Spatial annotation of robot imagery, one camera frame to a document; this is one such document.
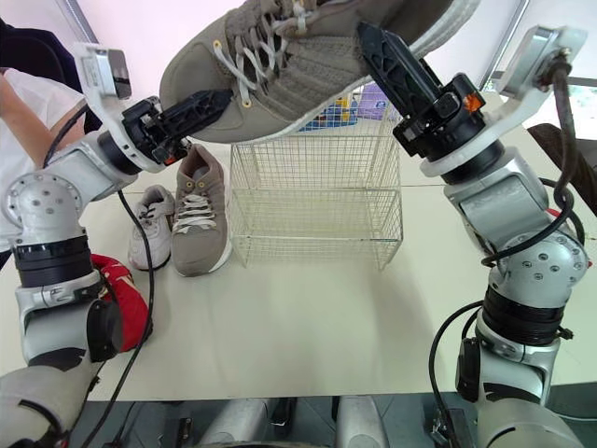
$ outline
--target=person's arm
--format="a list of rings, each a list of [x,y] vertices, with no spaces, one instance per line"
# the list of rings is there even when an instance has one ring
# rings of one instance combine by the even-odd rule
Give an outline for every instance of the person's arm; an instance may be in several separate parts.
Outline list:
[[[19,98],[4,75],[0,74],[0,118],[4,120],[37,167],[41,167],[54,137],[76,110],[77,107],[73,108],[49,130]],[[58,149],[75,142],[84,134],[83,118],[81,118],[58,145]]]

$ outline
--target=wall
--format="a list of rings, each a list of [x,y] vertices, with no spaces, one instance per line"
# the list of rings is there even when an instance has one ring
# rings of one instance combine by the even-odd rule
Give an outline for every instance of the wall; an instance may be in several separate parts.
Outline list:
[[[161,74],[193,36],[242,0],[78,0],[98,40],[123,49],[133,98],[157,95]]]
[[[0,16],[17,28],[49,30],[67,49],[80,40],[53,0],[0,0]]]
[[[572,26],[589,32],[587,43],[575,59],[573,77],[597,78],[597,2],[595,0],[531,0],[499,70],[504,70],[529,28],[537,24],[555,28]]]
[[[425,59],[442,82],[463,72],[479,85],[520,0],[482,0],[465,25]]]

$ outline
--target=blue item in basket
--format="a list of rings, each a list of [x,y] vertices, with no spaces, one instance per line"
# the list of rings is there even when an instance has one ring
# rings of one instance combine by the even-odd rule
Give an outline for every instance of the blue item in basket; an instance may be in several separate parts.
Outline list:
[[[377,84],[367,84],[361,93],[356,115],[361,119],[383,119],[389,100]]]
[[[340,126],[351,126],[356,124],[356,109],[358,104],[352,100],[351,106],[346,107],[348,103],[345,99],[339,99],[334,105],[326,109],[317,117],[309,121],[299,132],[315,131],[324,128],[338,128]]]

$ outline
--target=white shoelace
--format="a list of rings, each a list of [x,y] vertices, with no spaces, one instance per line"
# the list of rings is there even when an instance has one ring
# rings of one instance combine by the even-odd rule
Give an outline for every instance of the white shoelace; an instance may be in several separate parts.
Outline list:
[[[215,227],[214,217],[214,209],[205,196],[189,194],[182,200],[181,210],[172,231],[187,233],[192,226],[198,226],[206,231]]]
[[[294,18],[291,19],[296,22],[298,34],[304,34],[307,31],[307,18],[314,14],[314,11],[307,10],[299,0],[294,0],[293,3],[293,14]],[[255,48],[249,49],[243,46],[243,52],[236,53],[236,61],[233,61],[229,54],[225,54],[222,49],[222,44],[219,41],[214,42],[214,53],[216,58],[222,62],[230,72],[236,76],[239,84],[239,92],[243,99],[243,105],[245,107],[251,106],[251,99],[249,97],[249,90],[256,91],[257,86],[267,81],[268,76],[266,69],[264,69],[259,57],[259,50],[262,49],[268,55],[268,67],[267,69],[273,70],[277,61],[281,61],[282,55],[286,51],[288,41],[281,38],[280,48],[276,50],[275,40],[273,37],[274,32],[282,27],[288,20],[285,21],[274,21],[271,25],[268,20],[262,17],[263,30],[265,30],[266,41],[260,40],[257,37],[255,30],[251,30],[251,37],[254,40]],[[244,73],[244,57],[253,65],[257,77],[257,82],[251,81]]]

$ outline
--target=white sneaker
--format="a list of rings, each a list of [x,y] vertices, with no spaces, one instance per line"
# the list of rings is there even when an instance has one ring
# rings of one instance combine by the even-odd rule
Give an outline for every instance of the white sneaker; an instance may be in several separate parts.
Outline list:
[[[153,269],[159,269],[170,258],[174,197],[162,185],[151,186],[136,205],[135,214],[149,240]],[[134,226],[129,241],[129,263],[140,271],[148,269],[143,238]]]

